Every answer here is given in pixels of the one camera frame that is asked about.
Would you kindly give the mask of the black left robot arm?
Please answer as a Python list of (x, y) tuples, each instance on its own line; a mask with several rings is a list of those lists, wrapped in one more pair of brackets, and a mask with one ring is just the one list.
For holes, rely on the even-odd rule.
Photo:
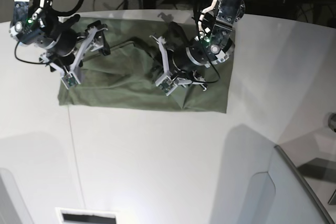
[(185, 81), (206, 83), (197, 73), (200, 67), (214, 67), (226, 62), (235, 51), (231, 38), (234, 24), (245, 13), (244, 0), (192, 0), (196, 36), (189, 39), (176, 22), (169, 23), (169, 29), (181, 39), (182, 45), (170, 49), (164, 37), (156, 38), (162, 57), (163, 74), (159, 82)]

